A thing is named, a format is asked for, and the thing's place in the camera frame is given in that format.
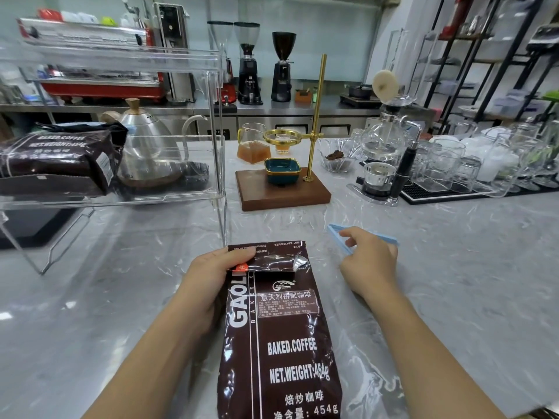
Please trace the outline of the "black coffee grinder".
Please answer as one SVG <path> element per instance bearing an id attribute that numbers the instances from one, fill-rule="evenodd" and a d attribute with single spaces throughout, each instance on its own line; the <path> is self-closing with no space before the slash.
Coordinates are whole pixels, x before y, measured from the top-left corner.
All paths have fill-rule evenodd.
<path id="1" fill-rule="evenodd" d="M 290 32 L 273 32 L 273 45 L 278 56 L 272 80 L 271 99 L 275 102 L 291 101 L 291 66 L 289 57 L 296 41 L 296 34 Z"/>
<path id="2" fill-rule="evenodd" d="M 260 28 L 261 25 L 255 22 L 234 22 L 235 35 L 242 50 L 237 98 L 243 105 L 263 104 L 258 83 L 257 62 L 253 54 Z"/>

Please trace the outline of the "black foil bag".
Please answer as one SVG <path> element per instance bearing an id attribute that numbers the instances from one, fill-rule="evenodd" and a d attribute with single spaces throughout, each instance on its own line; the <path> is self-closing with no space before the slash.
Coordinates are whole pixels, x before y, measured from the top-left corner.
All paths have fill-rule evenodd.
<path id="1" fill-rule="evenodd" d="M 69 123 L 63 124 L 43 124 L 35 123 L 35 131 L 49 132 L 49 133 L 93 133 L 100 132 L 102 136 L 110 135 L 113 145 L 123 147 L 127 136 L 131 134 L 128 127 L 122 125 L 120 122 L 114 123 Z"/>

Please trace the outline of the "steel gooseneck kettle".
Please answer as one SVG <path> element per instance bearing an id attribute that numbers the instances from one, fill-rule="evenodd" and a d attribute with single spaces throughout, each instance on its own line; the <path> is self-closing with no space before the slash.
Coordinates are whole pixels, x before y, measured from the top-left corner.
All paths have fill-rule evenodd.
<path id="1" fill-rule="evenodd" d="M 100 115 L 103 123 L 118 122 L 129 130 L 117 173 L 119 181 L 134 189 L 158 188 L 178 181 L 189 157 L 187 129 L 197 120 L 208 119 L 192 116 L 180 133 L 172 134 L 160 119 L 140 107 L 138 98 L 125 101 L 125 112 L 106 111 Z"/>

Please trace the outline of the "red espresso machine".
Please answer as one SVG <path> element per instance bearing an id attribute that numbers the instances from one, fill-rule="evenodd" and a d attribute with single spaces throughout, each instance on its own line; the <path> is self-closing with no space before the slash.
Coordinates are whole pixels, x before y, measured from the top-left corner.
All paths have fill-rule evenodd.
<path id="1" fill-rule="evenodd" d="M 18 18 L 18 28 L 27 43 L 45 43 L 85 48 L 147 48 L 155 46 L 149 28 L 114 27 L 97 23 L 76 23 L 42 18 Z M 49 63 L 40 83 L 48 94 L 61 98 L 138 98 L 157 102 L 165 97 L 161 72 L 111 71 L 85 66 Z"/>

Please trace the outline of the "beige siphon filter disc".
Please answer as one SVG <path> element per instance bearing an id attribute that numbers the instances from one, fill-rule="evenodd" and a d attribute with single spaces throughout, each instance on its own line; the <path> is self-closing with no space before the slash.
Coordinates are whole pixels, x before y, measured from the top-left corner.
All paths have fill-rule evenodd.
<path id="1" fill-rule="evenodd" d="M 399 94 L 396 75 L 387 69 L 378 71 L 372 81 L 372 90 L 383 104 L 389 104 Z"/>

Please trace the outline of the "group of clear glass cups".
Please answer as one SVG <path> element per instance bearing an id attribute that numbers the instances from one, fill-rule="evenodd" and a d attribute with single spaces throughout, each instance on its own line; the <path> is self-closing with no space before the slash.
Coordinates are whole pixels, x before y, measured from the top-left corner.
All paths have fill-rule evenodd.
<path id="1" fill-rule="evenodd" d="M 475 191 L 503 198 L 520 189 L 559 188 L 559 122 L 541 131 L 521 122 L 435 136 L 420 145 L 410 182 L 429 192 Z"/>

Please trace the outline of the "brown coffee bean bag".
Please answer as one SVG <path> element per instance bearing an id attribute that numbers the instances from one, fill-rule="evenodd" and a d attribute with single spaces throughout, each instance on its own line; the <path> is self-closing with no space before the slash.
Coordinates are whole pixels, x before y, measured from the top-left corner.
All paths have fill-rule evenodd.
<path id="1" fill-rule="evenodd" d="M 342 387 L 306 243 L 253 244 L 227 271 L 219 419 L 340 419 Z"/>
<path id="2" fill-rule="evenodd" d="M 0 142 L 0 196 L 105 196 L 123 148 L 100 132 L 36 131 Z"/>

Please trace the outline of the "black rubber bar mat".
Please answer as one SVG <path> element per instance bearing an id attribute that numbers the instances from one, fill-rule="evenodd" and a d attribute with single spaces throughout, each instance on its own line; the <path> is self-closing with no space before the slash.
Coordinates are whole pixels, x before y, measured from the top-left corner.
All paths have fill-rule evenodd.
<path id="1" fill-rule="evenodd" d="M 505 197 L 515 196 L 529 196 L 535 194 L 546 194 L 558 192 L 559 188 L 539 187 L 538 190 L 532 191 L 527 189 L 520 189 L 519 192 L 513 193 L 509 191 Z M 485 193 L 478 193 L 471 191 L 469 193 L 458 193 L 451 190 L 444 190 L 438 192 L 429 192 L 423 189 L 420 185 L 414 182 L 407 182 L 400 193 L 400 197 L 410 205 L 423 205 L 443 202 L 457 202 L 461 200 L 472 200 L 481 198 L 493 198 L 491 195 Z"/>

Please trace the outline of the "glass bowl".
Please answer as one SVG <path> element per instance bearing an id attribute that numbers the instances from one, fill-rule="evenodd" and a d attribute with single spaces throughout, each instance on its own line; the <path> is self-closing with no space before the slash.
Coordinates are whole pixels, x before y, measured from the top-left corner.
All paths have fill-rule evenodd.
<path id="1" fill-rule="evenodd" d="M 344 152 L 345 157 L 337 161 L 326 160 L 325 156 L 335 150 Z M 353 139 L 319 139 L 318 151 L 323 168 L 332 173 L 347 173 L 358 160 L 357 149 Z"/>

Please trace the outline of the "person's right hand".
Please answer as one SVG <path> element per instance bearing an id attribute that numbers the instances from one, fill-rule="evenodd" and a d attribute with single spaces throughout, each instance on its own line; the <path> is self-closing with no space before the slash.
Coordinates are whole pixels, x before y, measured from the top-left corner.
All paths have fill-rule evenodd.
<path id="1" fill-rule="evenodd" d="M 362 283 L 348 284 L 361 296 L 371 309 L 386 302 L 400 292 L 396 282 L 398 249 L 359 227 L 349 227 L 341 232 L 347 237 L 346 245 L 355 247 L 353 254 L 362 266 Z"/>

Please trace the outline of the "steel siphon burner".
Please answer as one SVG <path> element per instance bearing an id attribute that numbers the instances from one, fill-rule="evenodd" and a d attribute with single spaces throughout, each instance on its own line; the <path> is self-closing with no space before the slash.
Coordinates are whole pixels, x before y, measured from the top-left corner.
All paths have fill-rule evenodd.
<path id="1" fill-rule="evenodd" d="M 392 181 L 396 173 L 395 166 L 385 162 L 370 162 L 364 165 L 362 191 L 376 200 L 387 200 Z"/>

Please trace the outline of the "blue plastic sealing clip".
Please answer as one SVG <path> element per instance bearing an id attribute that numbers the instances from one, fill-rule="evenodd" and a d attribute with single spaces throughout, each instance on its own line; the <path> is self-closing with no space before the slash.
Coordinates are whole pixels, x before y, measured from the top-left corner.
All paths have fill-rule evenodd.
<path id="1" fill-rule="evenodd" d="M 346 229 L 346 226 L 341 226 L 341 225 L 336 225 L 336 224 L 330 223 L 330 224 L 327 225 L 326 229 L 330 233 L 334 242 L 340 247 L 340 249 L 342 250 L 342 252 L 345 255 L 353 254 L 355 247 L 347 246 L 346 245 L 347 237 L 343 237 L 339 233 L 342 230 Z M 396 247 L 398 247 L 400 245 L 398 240 L 395 239 L 394 237 L 391 237 L 391 236 L 388 236 L 388 235 L 385 235 L 385 234 L 382 234 L 382 233 L 373 232 L 373 231 L 368 231 L 368 232 L 372 233 L 373 235 L 377 236 L 379 239 L 385 241 L 388 244 L 394 245 Z"/>

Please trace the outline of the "silver and black coffee machine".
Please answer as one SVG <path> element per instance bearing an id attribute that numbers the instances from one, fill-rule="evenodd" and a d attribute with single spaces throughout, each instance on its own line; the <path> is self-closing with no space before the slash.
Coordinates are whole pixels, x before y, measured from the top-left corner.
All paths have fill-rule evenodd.
<path id="1" fill-rule="evenodd" d="M 166 54 L 186 55 L 190 48 L 187 32 L 187 20 L 190 16 L 184 7 L 178 4 L 155 2 L 153 12 L 157 45 Z M 167 99 L 176 105 L 194 103 L 196 86 L 193 74 L 179 71 L 176 66 L 173 68 L 173 71 L 165 72 L 163 75 Z"/>

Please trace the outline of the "clear acrylic shelf rack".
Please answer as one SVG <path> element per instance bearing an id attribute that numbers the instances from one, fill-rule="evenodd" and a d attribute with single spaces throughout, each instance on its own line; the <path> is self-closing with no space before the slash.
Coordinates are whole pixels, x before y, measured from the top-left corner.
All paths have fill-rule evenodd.
<path id="1" fill-rule="evenodd" d="M 112 181 L 108 194 L 99 197 L 64 196 L 64 197 L 6 197 L 0 196 L 0 248 L 6 239 L 9 248 L 15 248 L 39 274 L 43 275 L 52 265 L 52 250 L 67 234 L 65 230 L 54 242 L 52 238 L 62 229 L 59 222 L 55 227 L 47 226 L 47 246 L 49 257 L 44 267 L 37 266 L 21 246 L 17 237 L 6 228 L 10 218 L 5 212 L 30 211 L 42 216 L 45 211 L 81 210 L 80 216 L 72 222 L 74 225 L 81 216 L 90 217 L 86 209 L 94 211 L 95 207 L 112 207 L 117 205 L 153 205 L 176 202 L 193 202 L 209 199 L 219 210 L 218 200 L 226 198 L 224 183 L 225 153 L 224 137 L 216 135 L 215 109 L 212 105 L 217 85 L 222 80 L 223 56 L 219 51 L 187 50 L 184 56 L 170 55 L 161 47 L 147 48 L 85 48 L 71 43 L 69 46 L 54 46 L 45 43 L 10 43 L 0 42 L 0 61 L 14 63 L 30 70 L 32 66 L 54 65 L 85 66 L 92 69 L 111 71 L 171 72 L 173 66 L 179 71 L 198 75 L 206 86 L 209 96 L 208 121 L 197 120 L 187 129 L 188 161 L 183 169 L 183 176 L 173 184 L 151 189 L 134 189 L 123 185 L 118 176 Z"/>

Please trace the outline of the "glass server with amber liquid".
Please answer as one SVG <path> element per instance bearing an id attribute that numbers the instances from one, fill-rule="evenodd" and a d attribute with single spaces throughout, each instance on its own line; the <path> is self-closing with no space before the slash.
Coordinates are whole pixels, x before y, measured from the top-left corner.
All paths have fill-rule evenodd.
<path id="1" fill-rule="evenodd" d="M 250 164 L 272 158 L 270 144 L 264 139 L 266 126 L 262 123 L 246 123 L 238 129 L 237 157 Z"/>

